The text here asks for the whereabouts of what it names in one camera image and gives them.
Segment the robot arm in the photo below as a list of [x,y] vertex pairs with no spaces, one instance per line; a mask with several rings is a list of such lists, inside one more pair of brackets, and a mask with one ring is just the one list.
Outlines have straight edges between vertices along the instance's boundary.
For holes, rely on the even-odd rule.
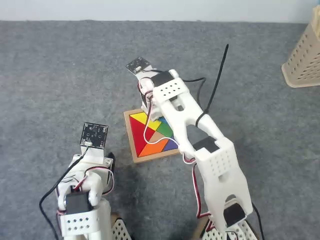
[[[173,131],[183,158],[189,159],[188,163],[197,163],[204,182],[209,219],[214,226],[224,232],[246,219],[253,207],[234,144],[203,112],[178,73],[174,69],[153,69],[141,57],[126,67],[138,79],[141,108],[149,119],[155,121],[163,116]],[[188,125],[196,125],[208,137],[192,145],[188,140]]]
[[65,240],[112,240],[111,207],[102,198],[113,189],[115,157],[105,157],[108,126],[85,122],[82,155],[73,156],[70,166],[83,158],[56,188],[61,234]]

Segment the tangram puzzle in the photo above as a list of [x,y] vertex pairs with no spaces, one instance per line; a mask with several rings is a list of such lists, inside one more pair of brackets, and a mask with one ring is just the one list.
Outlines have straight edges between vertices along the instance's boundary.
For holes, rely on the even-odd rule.
[[[147,115],[141,109],[125,111],[124,119],[135,163],[142,163],[179,153],[176,143],[169,139],[163,139],[156,144],[146,143],[144,130]],[[174,139],[173,135],[172,129],[163,117],[156,121],[150,120],[145,132],[145,138],[151,143],[163,137]]]

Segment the white wall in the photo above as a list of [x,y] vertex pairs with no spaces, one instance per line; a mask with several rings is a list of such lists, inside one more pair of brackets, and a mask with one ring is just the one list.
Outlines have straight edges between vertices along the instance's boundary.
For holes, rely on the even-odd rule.
[[0,0],[0,20],[306,23],[318,0]]

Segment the beige plastic basket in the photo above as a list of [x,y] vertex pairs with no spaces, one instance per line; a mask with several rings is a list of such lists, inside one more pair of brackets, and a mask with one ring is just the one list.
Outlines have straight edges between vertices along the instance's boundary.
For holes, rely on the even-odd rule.
[[320,40],[311,23],[281,69],[292,88],[320,85]]

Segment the black circuit board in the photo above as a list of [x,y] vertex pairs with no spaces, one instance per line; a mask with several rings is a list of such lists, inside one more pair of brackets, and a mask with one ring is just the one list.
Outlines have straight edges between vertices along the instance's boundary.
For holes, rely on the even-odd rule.
[[108,126],[85,122],[83,125],[80,146],[88,146],[87,143],[92,143],[91,148],[104,149],[108,134]]
[[137,57],[132,62],[129,62],[125,67],[134,75],[148,67],[150,63],[142,57]]

